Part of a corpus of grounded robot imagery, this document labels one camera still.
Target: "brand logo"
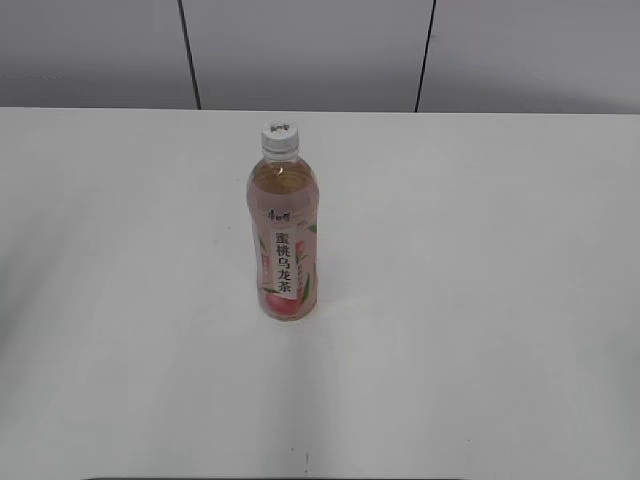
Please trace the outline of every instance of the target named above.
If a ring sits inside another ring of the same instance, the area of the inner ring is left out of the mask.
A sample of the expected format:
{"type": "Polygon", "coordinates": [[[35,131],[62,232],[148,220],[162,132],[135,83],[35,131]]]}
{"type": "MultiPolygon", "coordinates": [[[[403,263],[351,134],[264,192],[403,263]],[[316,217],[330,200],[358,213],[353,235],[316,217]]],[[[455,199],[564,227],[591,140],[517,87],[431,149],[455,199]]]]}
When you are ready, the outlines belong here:
{"type": "Polygon", "coordinates": [[[284,212],[282,215],[276,215],[276,211],[272,208],[267,213],[267,218],[269,218],[269,220],[271,220],[272,222],[273,221],[276,221],[276,222],[288,222],[289,220],[291,220],[291,213],[290,212],[284,212]]]}

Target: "bottle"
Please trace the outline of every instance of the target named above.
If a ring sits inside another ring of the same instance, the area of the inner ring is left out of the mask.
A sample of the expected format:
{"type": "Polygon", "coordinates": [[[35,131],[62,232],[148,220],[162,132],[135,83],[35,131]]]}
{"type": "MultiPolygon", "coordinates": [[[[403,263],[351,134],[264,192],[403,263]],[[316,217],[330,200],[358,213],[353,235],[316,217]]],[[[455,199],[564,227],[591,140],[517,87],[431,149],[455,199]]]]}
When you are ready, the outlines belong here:
{"type": "Polygon", "coordinates": [[[258,301],[267,315],[298,320],[316,303],[319,191],[298,155],[298,128],[270,122],[262,130],[264,157],[247,183],[258,267],[258,301]]]}

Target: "green leaf illustration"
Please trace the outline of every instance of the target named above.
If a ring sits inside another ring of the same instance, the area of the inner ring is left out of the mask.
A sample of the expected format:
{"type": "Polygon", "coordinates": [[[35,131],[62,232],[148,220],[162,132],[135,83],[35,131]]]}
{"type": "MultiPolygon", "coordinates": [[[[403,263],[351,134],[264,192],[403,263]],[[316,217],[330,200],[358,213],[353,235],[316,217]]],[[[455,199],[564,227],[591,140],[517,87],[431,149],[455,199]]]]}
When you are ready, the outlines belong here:
{"type": "Polygon", "coordinates": [[[304,293],[302,294],[302,302],[304,303],[307,298],[309,298],[309,287],[311,286],[311,276],[307,273],[307,283],[304,286],[304,293]]]}

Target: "plastic bottle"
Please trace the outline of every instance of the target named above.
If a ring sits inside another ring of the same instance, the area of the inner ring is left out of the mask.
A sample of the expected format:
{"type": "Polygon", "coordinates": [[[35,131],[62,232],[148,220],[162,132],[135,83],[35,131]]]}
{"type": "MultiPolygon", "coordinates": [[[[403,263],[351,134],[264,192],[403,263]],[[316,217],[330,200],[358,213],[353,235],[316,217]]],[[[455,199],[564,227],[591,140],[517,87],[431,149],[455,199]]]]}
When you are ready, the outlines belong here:
{"type": "Polygon", "coordinates": [[[264,157],[247,183],[258,267],[258,300],[278,320],[298,320],[316,303],[319,191],[298,155],[298,128],[270,122],[262,130],[264,157]]]}

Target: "bottle neck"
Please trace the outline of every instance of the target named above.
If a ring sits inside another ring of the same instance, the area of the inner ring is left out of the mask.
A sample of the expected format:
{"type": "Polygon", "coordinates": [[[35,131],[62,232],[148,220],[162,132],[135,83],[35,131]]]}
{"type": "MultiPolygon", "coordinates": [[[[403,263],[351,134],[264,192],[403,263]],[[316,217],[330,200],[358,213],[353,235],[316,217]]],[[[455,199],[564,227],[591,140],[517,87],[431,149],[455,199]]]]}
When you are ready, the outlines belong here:
{"type": "Polygon", "coordinates": [[[264,154],[264,159],[268,163],[276,163],[276,162],[291,162],[295,163],[298,161],[298,149],[290,150],[288,152],[272,152],[266,149],[262,149],[262,153],[264,154]]]}

